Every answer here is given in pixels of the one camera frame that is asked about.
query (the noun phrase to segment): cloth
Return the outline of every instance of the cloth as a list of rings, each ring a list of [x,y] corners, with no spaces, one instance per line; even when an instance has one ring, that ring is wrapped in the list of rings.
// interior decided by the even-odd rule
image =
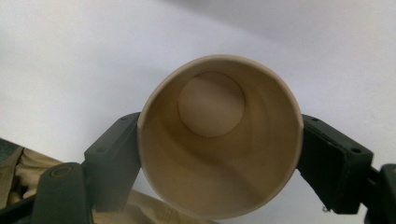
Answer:
[[[40,176],[60,164],[52,158],[19,147],[0,166],[0,209],[36,193]],[[122,213],[99,213],[92,210],[95,224],[215,224],[210,220],[189,217],[170,205],[131,190]]]

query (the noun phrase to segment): black plastic part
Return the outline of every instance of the black plastic part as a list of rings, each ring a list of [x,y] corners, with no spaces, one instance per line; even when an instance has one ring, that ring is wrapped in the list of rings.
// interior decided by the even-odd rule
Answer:
[[[100,212],[120,211],[140,170],[136,129],[140,113],[118,119],[84,153],[90,200]]]
[[[93,223],[80,164],[63,163],[51,167],[40,177],[30,223]]]
[[[328,210],[356,214],[373,152],[319,119],[303,118],[303,152],[297,169]]]
[[[35,196],[31,196],[18,203],[14,203],[0,210],[1,224],[28,224],[32,214]]]

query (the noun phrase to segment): white background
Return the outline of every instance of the white background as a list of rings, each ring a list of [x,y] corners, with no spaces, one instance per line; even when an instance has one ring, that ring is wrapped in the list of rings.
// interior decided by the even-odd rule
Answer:
[[[141,111],[182,64],[230,53],[276,71],[303,113],[396,162],[394,0],[0,2],[0,137],[61,161]],[[135,189],[156,195],[140,175]],[[299,173],[224,223],[362,223],[323,213]]]

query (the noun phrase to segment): beige fabric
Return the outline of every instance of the beige fabric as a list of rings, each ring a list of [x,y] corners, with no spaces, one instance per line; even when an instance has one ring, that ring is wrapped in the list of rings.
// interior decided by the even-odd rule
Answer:
[[[27,148],[18,148],[0,166],[0,208],[34,195],[39,177],[60,164],[52,158]],[[95,224],[214,224],[179,213],[166,203],[132,190],[122,213],[98,213],[92,210]]]

